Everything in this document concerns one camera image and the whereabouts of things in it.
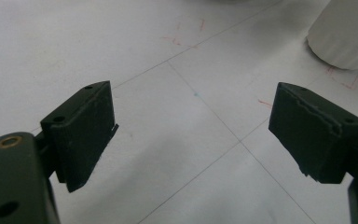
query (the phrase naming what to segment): tile grout line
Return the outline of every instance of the tile grout line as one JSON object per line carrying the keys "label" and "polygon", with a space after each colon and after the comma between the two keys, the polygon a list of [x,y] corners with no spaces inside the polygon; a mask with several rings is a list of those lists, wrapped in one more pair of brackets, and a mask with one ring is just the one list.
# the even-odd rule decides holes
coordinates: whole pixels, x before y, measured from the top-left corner
{"label": "tile grout line", "polygon": [[[176,69],[171,65],[170,62],[167,62],[168,65],[171,67],[171,69],[173,69],[173,71],[176,73],[177,76],[179,76],[179,78],[181,78],[185,84],[194,92],[194,93],[197,93],[196,90],[185,80],[184,77],[182,77],[182,75],[179,74],[178,71],[176,71]],[[205,100],[202,98],[202,96],[199,95],[199,98],[201,99],[201,101],[206,105],[206,107],[208,107],[208,109],[226,126],[226,128],[228,128],[228,126],[225,124],[224,121],[222,121],[220,119],[220,117],[214,112],[214,110],[211,109],[211,107],[205,102]],[[234,133],[231,131],[230,128],[228,128],[228,130],[234,135],[235,138],[237,138],[237,140],[240,142],[240,138]]]}
{"label": "tile grout line", "polygon": [[36,131],[36,130],[38,130],[38,129],[42,129],[42,128],[39,126],[39,127],[37,127],[37,128],[32,129],[29,133],[32,133],[32,132],[34,132],[34,131]]}
{"label": "tile grout line", "polygon": [[308,213],[292,197],[292,195],[290,195],[289,192],[287,192],[287,190],[281,185],[281,183],[278,182],[278,180],[267,170],[267,168],[261,163],[261,161],[257,159],[257,157],[251,152],[251,150],[249,150],[248,147],[243,142],[241,142],[241,144],[252,155],[252,157],[255,158],[255,160],[261,165],[261,167],[263,167],[263,169],[272,177],[272,179],[279,185],[279,187],[281,187],[281,189],[287,194],[287,196],[289,196],[292,199],[292,201],[301,209],[301,211],[310,219],[310,221],[312,221],[314,224],[316,224],[316,222],[310,217],[310,215],[308,215]]}
{"label": "tile grout line", "polygon": [[319,76],[317,76],[315,79],[312,80],[312,82],[308,85],[306,85],[305,87],[308,89],[310,87],[310,85],[312,85],[313,83],[315,83],[321,76],[323,76],[324,74],[320,74]]}
{"label": "tile grout line", "polygon": [[[242,21],[239,21],[239,22],[237,22],[237,23],[235,23],[235,24],[229,26],[227,29],[224,29],[223,31],[221,31],[221,32],[219,32],[219,33],[217,33],[217,34],[215,34],[215,35],[212,35],[212,36],[210,36],[210,37],[208,37],[208,38],[206,38],[206,39],[200,41],[198,44],[196,44],[196,45],[194,45],[194,46],[200,45],[200,44],[202,44],[202,43],[208,41],[209,39],[211,39],[211,38],[213,38],[213,37],[215,37],[215,36],[217,36],[217,35],[221,35],[221,34],[224,33],[225,31],[227,31],[227,30],[229,30],[229,29],[232,29],[232,28],[234,28],[234,27],[240,25],[241,23],[243,23],[243,22],[245,22],[245,21],[250,20],[251,18],[257,16],[258,14],[260,14],[260,13],[262,13],[262,12],[268,10],[268,9],[270,9],[271,7],[274,7],[275,5],[279,4],[280,2],[281,2],[281,1],[278,1],[278,2],[272,4],[272,5],[268,6],[268,7],[265,7],[265,8],[263,8],[263,9],[261,9],[260,11],[256,12],[255,14],[253,14],[253,15],[251,15],[251,16],[245,18],[245,19],[243,19]],[[187,52],[187,51],[190,50],[190,49],[193,49],[193,48],[192,48],[192,47],[188,47],[187,49],[185,49],[185,50],[183,50],[183,51],[181,51],[181,52],[179,52],[179,53],[173,55],[171,58],[169,58],[169,59],[167,59],[167,60],[165,60],[165,61],[163,61],[163,62],[161,62],[161,63],[158,63],[158,64],[156,64],[156,65],[154,65],[154,66],[152,66],[152,67],[146,69],[146,70],[143,71],[142,73],[140,73],[140,74],[138,74],[138,75],[135,75],[134,77],[132,77],[132,78],[130,78],[130,79],[128,79],[128,80],[126,80],[126,81],[124,81],[124,82],[118,84],[117,86],[113,87],[112,90],[115,89],[115,88],[118,88],[118,87],[120,87],[120,86],[122,86],[122,85],[124,85],[124,84],[126,84],[127,82],[129,82],[129,81],[131,81],[131,80],[133,80],[133,79],[136,79],[137,77],[139,77],[139,76],[141,76],[141,75],[147,73],[148,71],[150,71],[150,70],[152,70],[152,69],[154,69],[154,68],[156,68],[156,67],[158,67],[158,66],[160,66],[160,65],[162,65],[162,64],[164,64],[164,63],[167,63],[167,62],[170,61],[171,59],[173,59],[173,58],[175,58],[175,57],[177,57],[177,56],[179,56],[179,55],[181,55],[181,54]]]}
{"label": "tile grout line", "polygon": [[[235,26],[237,26],[237,25],[239,25],[239,24],[241,24],[241,23],[243,23],[243,22],[245,22],[245,21],[248,21],[248,20],[251,19],[252,17],[254,17],[254,16],[260,14],[261,12],[264,12],[264,11],[268,10],[268,9],[271,8],[271,7],[274,7],[275,5],[277,5],[277,4],[279,4],[279,3],[280,3],[280,1],[278,1],[278,2],[275,3],[275,4],[272,4],[272,5],[269,6],[269,7],[263,8],[262,10],[256,12],[254,15],[252,15],[252,16],[250,16],[250,17],[248,17],[248,18],[246,18],[246,19],[244,19],[244,20],[242,20],[242,21],[239,21],[239,22],[235,23],[234,25],[228,27],[227,29],[225,29],[225,30],[223,30],[223,31],[221,31],[221,32],[219,32],[219,33],[217,33],[217,34],[215,34],[215,35],[210,36],[209,38],[206,38],[205,40],[203,40],[203,41],[199,42],[198,44],[196,44],[196,46],[199,45],[199,44],[204,43],[205,41],[208,41],[209,39],[211,39],[211,38],[213,38],[213,37],[215,37],[215,36],[217,36],[217,35],[220,35],[220,34],[224,33],[225,31],[227,31],[227,30],[229,30],[229,29],[231,29],[231,28],[233,28],[233,27],[235,27]],[[170,60],[171,60],[171,59],[173,59],[173,58],[175,58],[175,57],[177,57],[177,56],[183,54],[184,52],[186,52],[186,51],[188,51],[188,50],[190,50],[190,49],[192,49],[192,48],[188,48],[188,49],[185,49],[185,50],[182,51],[182,52],[179,52],[178,54],[172,56],[171,58],[169,58],[169,59],[167,59],[167,60],[165,60],[165,61],[163,61],[163,62],[161,62],[161,63],[159,63],[159,64],[157,64],[157,65],[155,65],[155,66],[153,66],[153,67],[151,67],[151,68],[149,68],[149,69],[147,69],[147,70],[144,71],[143,73],[141,73],[141,74],[139,74],[139,75],[137,75],[137,76],[135,76],[135,77],[133,77],[133,78],[130,78],[129,80],[124,81],[123,83],[121,83],[121,84],[115,86],[114,88],[112,88],[112,90],[115,89],[115,88],[117,88],[117,87],[119,87],[119,86],[121,86],[121,85],[123,85],[123,84],[125,84],[125,83],[127,83],[127,82],[129,82],[129,81],[131,81],[131,80],[133,80],[133,79],[135,79],[135,78],[137,78],[138,76],[141,76],[142,74],[145,74],[146,72],[148,72],[148,71],[150,71],[150,70],[152,70],[152,69],[154,69],[154,68],[156,68],[156,67],[158,67],[158,66],[160,66],[160,65],[162,65],[162,64],[164,64],[164,63],[167,63],[167,64],[170,66],[170,68],[185,82],[185,84],[186,84],[193,92],[196,92],[196,91],[193,89],[193,87],[192,87],[191,85],[189,85],[189,83],[176,71],[176,69],[175,69],[175,68],[172,66],[172,64],[170,63]],[[206,102],[202,99],[202,97],[200,97],[200,99],[201,99],[201,101],[216,115],[216,117],[228,128],[228,126],[225,124],[225,122],[222,121],[219,116],[217,116],[217,114],[206,104]],[[256,130],[258,127],[260,127],[266,120],[267,120],[267,119],[265,119],[263,122],[261,122],[260,125],[258,125],[257,127],[255,127],[255,128],[254,128],[251,132],[249,132],[244,138],[246,138],[246,137],[247,137],[249,134],[251,134],[254,130]],[[238,142],[236,143],[235,146],[237,146],[238,144],[242,144],[242,145],[243,145],[243,143],[241,142],[240,138],[239,138],[234,132],[232,132],[231,129],[228,128],[228,130],[229,130],[229,131],[234,135],[234,137],[237,138],[237,140],[238,140]],[[155,209],[153,209],[147,216],[145,216],[144,218],[142,218],[142,219],[138,222],[138,224],[142,223],[142,222],[145,221],[148,217],[150,217],[150,216],[151,216],[154,212],[156,212],[162,205],[164,205],[167,201],[169,201],[171,198],[173,198],[178,192],[180,192],[182,189],[184,189],[186,186],[188,186],[193,180],[195,180],[197,177],[199,177],[201,174],[203,174],[203,173],[204,173],[206,170],[208,170],[213,164],[215,164],[217,161],[219,161],[220,159],[222,159],[226,154],[228,154],[228,152],[229,152],[231,149],[235,148],[235,146],[232,147],[232,148],[230,148],[229,150],[227,150],[227,151],[226,151],[224,154],[222,154],[219,158],[217,158],[215,161],[213,161],[211,164],[209,164],[207,167],[205,167],[201,172],[199,172],[196,176],[194,176],[191,180],[189,180],[186,184],[184,184],[181,188],[179,188],[179,190],[177,190],[177,191],[176,191],[173,195],[171,195],[167,200],[165,200],[163,203],[161,203],[159,206],[157,206]]]}
{"label": "tile grout line", "polygon": [[156,212],[162,205],[164,205],[167,201],[169,201],[171,198],[173,198],[173,196],[175,196],[177,193],[179,193],[179,191],[181,191],[182,189],[184,189],[187,185],[189,185],[191,182],[193,182],[193,180],[195,180],[197,177],[199,177],[200,175],[202,175],[206,170],[208,170],[212,165],[214,165],[217,161],[219,161],[220,159],[222,159],[224,156],[226,156],[226,154],[228,154],[229,151],[231,151],[231,149],[235,148],[237,145],[239,145],[241,142],[238,142],[234,147],[231,147],[229,150],[227,150],[225,153],[223,153],[223,155],[221,155],[219,158],[217,158],[215,161],[211,162],[211,164],[209,164],[207,167],[205,167],[201,172],[199,172],[196,176],[194,176],[193,178],[191,178],[191,180],[189,180],[186,184],[184,184],[181,188],[179,188],[179,190],[177,190],[173,195],[171,195],[167,200],[165,200],[163,203],[161,203],[159,206],[157,206],[155,209],[153,209],[153,211],[151,211],[147,216],[145,216],[144,218],[142,218],[139,222],[137,222],[137,224],[142,223],[143,221],[145,221],[148,217],[150,217],[150,215],[152,215],[154,212]]}

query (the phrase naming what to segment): floor tile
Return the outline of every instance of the floor tile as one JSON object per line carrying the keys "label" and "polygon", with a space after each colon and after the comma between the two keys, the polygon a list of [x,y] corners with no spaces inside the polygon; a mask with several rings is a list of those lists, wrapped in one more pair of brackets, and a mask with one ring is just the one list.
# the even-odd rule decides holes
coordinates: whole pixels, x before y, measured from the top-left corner
{"label": "floor tile", "polygon": [[170,63],[242,139],[267,117],[276,85],[308,85],[325,71],[305,42],[326,1],[283,1]]}
{"label": "floor tile", "polygon": [[120,128],[62,223],[137,223],[239,141],[164,63],[113,91]]}
{"label": "floor tile", "polygon": [[117,86],[276,2],[0,2],[0,116]]}
{"label": "floor tile", "polygon": [[163,204],[148,223],[312,223],[238,144]]}
{"label": "floor tile", "polygon": [[351,177],[347,175],[340,185],[323,185],[305,177],[268,127],[267,120],[242,142],[315,223],[351,223],[347,194]]}

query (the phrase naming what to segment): white tiled floor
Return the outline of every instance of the white tiled floor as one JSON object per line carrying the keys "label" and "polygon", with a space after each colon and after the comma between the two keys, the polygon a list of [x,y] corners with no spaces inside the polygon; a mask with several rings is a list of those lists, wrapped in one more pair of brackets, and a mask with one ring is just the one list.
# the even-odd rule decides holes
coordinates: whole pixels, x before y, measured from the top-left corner
{"label": "white tiled floor", "polygon": [[89,183],[51,181],[63,224],[350,223],[268,131],[278,82],[358,116],[358,71],[308,49],[327,0],[0,2],[0,135],[111,80],[117,135]]}

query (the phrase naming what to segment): white cylindrical object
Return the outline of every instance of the white cylindrical object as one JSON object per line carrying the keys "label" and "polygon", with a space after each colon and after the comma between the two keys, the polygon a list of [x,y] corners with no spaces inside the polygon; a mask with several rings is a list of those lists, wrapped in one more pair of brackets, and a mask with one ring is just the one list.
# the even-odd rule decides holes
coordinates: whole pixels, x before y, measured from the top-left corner
{"label": "white cylindrical object", "polygon": [[358,69],[358,0],[332,0],[310,27],[312,51],[344,69]]}

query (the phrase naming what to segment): red mark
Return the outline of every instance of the red mark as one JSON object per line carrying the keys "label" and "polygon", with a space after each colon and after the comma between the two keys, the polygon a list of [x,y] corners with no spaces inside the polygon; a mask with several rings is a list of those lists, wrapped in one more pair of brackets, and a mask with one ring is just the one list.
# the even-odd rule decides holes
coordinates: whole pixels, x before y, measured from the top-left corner
{"label": "red mark", "polygon": [[357,88],[357,84],[358,84],[358,75],[356,76],[356,78],[354,79],[354,81],[351,83],[351,85],[345,84],[345,83],[341,83],[341,85],[343,85],[344,87],[350,89],[350,90],[356,90]]}
{"label": "red mark", "polygon": [[204,28],[205,28],[205,19],[201,19],[202,20],[202,23],[201,23],[201,26],[200,26],[200,31],[203,31]]}
{"label": "red mark", "polygon": [[176,38],[174,38],[174,39],[172,40],[172,43],[173,43],[174,45],[181,46],[180,42],[179,42],[178,40],[176,40]]}
{"label": "red mark", "polygon": [[261,101],[261,100],[257,100],[258,103],[262,104],[262,105],[266,105],[268,108],[272,109],[272,104],[269,104],[267,102]]}
{"label": "red mark", "polygon": [[328,74],[328,76],[330,76],[330,78],[335,81],[336,83],[341,84],[342,86],[350,89],[350,90],[356,90],[357,88],[357,84],[358,84],[358,75],[356,76],[356,78],[354,79],[354,81],[351,84],[346,84],[343,82],[339,82],[336,80],[336,78],[334,77],[334,71],[335,71],[335,67],[334,66],[330,66],[327,68],[326,73]]}

